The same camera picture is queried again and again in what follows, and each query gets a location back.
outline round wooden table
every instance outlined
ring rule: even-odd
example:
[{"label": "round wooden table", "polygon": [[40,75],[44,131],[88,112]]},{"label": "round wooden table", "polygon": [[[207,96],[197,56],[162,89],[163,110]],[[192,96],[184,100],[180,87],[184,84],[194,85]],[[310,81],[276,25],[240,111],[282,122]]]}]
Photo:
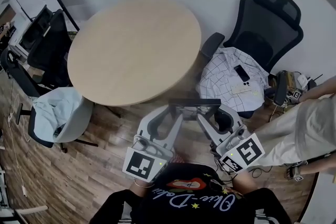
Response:
[{"label": "round wooden table", "polygon": [[125,0],[92,16],[70,47],[73,86],[103,105],[141,103],[177,84],[200,45],[197,19],[174,0]]}]

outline bracelet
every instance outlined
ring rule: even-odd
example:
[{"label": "bracelet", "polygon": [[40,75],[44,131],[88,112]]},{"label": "bracelet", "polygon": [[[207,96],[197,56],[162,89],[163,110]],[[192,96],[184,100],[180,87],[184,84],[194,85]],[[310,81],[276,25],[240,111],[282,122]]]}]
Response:
[{"label": "bracelet", "polygon": [[138,187],[140,187],[140,188],[151,188],[151,187],[154,186],[154,183],[153,183],[152,185],[148,186],[148,187],[140,186],[137,182],[135,182],[135,179],[134,179],[134,183],[135,183]]}]

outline smartphone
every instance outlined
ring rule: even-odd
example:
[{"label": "smartphone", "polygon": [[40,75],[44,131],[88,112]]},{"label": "smartphone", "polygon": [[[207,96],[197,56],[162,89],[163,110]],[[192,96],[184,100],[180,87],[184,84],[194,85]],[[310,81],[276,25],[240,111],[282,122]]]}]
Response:
[{"label": "smartphone", "polygon": [[250,79],[250,77],[248,76],[248,74],[246,73],[246,71],[243,69],[243,67],[241,65],[236,66],[235,70],[244,82],[248,81]]}]

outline light blue cloth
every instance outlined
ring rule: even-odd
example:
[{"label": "light blue cloth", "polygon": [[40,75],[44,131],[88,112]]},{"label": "light blue cloth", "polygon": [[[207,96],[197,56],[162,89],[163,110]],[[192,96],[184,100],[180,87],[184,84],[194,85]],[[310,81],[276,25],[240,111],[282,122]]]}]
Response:
[{"label": "light blue cloth", "polygon": [[57,88],[35,99],[35,135],[44,141],[53,142],[55,130],[70,119],[80,100],[81,95],[74,87]]}]

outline red graphic on shirt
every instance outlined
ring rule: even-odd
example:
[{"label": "red graphic on shirt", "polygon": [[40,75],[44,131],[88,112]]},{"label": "red graphic on shirt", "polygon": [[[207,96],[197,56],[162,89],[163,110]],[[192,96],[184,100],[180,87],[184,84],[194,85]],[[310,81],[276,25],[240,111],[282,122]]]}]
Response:
[{"label": "red graphic on shirt", "polygon": [[190,180],[175,180],[167,184],[169,187],[198,190],[206,187],[206,184],[200,178],[196,177]]}]

